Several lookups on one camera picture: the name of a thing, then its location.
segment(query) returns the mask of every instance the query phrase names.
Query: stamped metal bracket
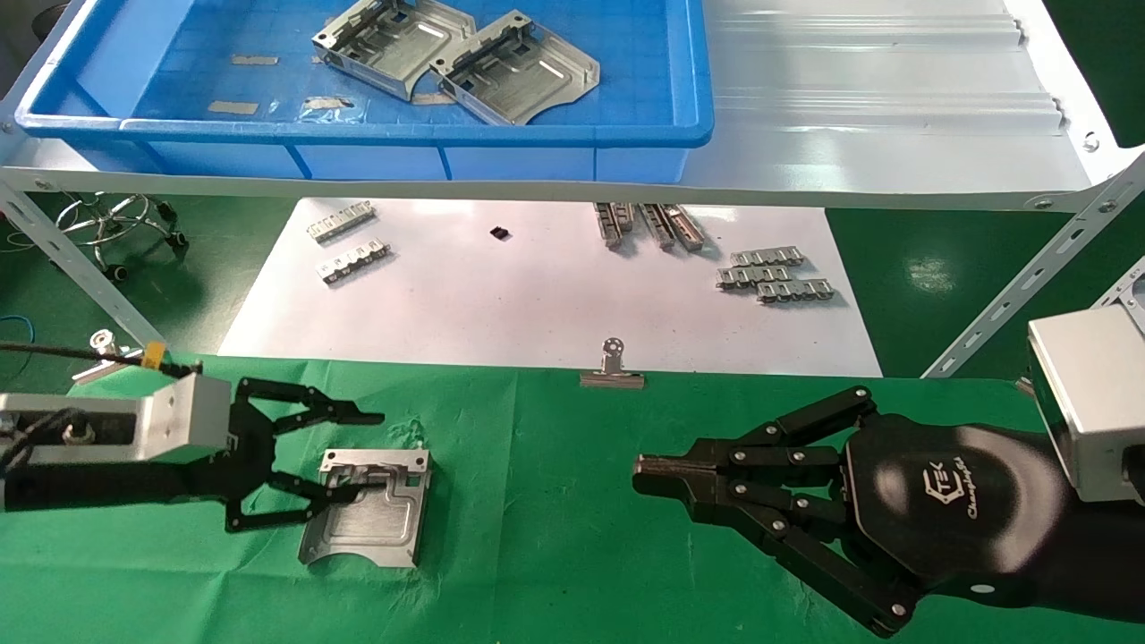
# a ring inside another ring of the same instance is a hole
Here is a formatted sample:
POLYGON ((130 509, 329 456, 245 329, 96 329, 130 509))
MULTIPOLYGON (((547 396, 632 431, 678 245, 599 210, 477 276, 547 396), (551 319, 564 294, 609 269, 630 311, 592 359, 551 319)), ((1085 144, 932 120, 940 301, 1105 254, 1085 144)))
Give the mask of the stamped metal bracket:
POLYGON ((473 16, 434 0, 358 0, 313 42, 326 64, 410 101, 429 62, 476 30, 473 16))
POLYGON ((524 125, 600 84, 600 63, 510 11, 429 63, 441 91, 492 125, 524 125))
POLYGON ((609 387, 619 390, 642 390, 643 376, 624 370, 624 341, 619 338, 605 340, 605 358, 600 371, 582 371, 582 387, 609 387))
POLYGON ((421 516, 433 466, 427 449, 327 449, 318 472, 329 488, 369 485, 357 500, 332 504, 306 526, 298 558, 358 555, 379 567, 418 563, 421 516))

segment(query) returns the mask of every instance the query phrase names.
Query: metal clip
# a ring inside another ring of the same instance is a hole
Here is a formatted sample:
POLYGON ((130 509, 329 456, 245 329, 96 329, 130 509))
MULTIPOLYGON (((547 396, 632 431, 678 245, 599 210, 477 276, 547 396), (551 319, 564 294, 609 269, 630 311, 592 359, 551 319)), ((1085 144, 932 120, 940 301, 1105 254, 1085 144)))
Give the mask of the metal clip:
POLYGON ((582 387, 610 387, 623 390, 642 390, 645 379, 640 374, 624 370, 624 341, 619 338, 605 340, 605 358, 600 362, 600 371, 582 371, 582 387))

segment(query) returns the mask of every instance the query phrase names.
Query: blue plastic crate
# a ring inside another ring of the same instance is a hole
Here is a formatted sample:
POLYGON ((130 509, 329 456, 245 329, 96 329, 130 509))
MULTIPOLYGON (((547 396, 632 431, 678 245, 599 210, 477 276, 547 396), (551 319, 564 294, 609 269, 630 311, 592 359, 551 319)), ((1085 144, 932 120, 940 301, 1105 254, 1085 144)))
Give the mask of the blue plastic crate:
MULTIPOLYGON (((600 86, 529 125, 487 125, 315 62, 310 38, 350 0, 89 0, 16 118, 105 171, 360 181, 672 183, 711 138, 701 0, 447 2, 479 29, 523 11, 597 58, 600 86), (313 96, 353 107, 315 113, 313 96), (220 113, 216 101, 258 108, 220 113)), ((426 74, 416 93, 433 92, 426 74)))

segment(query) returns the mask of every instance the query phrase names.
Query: green floor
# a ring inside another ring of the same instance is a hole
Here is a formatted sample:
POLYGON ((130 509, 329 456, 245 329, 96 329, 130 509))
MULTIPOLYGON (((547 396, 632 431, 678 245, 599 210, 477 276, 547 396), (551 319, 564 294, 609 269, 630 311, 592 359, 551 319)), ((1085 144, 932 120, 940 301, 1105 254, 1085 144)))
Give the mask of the green floor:
MULTIPOLYGON (((39 195, 46 210, 58 198, 39 195)), ((133 234, 111 258, 132 278, 123 292, 174 345, 212 353, 222 341, 291 211, 293 199, 171 197, 191 239, 176 259, 157 235, 133 234)), ((883 371, 914 377, 970 323, 1067 215, 914 211, 828 212, 883 371)), ((0 223, 0 251, 11 250, 0 223)), ((1013 378, 1032 317, 1088 307, 1145 246, 1145 201, 1128 209, 958 371, 1013 378)), ((0 252, 0 315, 24 315, 44 344, 86 346, 110 321, 38 250, 0 252)), ((0 338, 22 340, 18 322, 0 338)), ((63 392, 82 361, 0 354, 0 391, 63 392)))

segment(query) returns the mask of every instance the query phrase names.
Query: metal frame leg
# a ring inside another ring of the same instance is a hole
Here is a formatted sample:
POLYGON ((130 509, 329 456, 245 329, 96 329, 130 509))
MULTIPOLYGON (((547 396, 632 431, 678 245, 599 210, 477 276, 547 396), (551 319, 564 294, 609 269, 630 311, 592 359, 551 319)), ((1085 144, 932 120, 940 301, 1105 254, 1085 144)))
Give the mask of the metal frame leg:
POLYGON ((79 284, 79 288, 84 289, 124 331, 135 338, 140 346, 163 341, 159 331, 118 289, 111 285, 111 282, 56 228, 52 219, 32 199, 0 182, 0 210, 3 210, 9 221, 79 284))
POLYGON ((1085 210, 1071 219, 1045 246, 1029 260, 970 327, 922 375, 946 378, 954 375, 986 340, 1013 314, 1069 264, 1093 237, 1113 221, 1145 189, 1145 154, 1110 181, 1085 210))

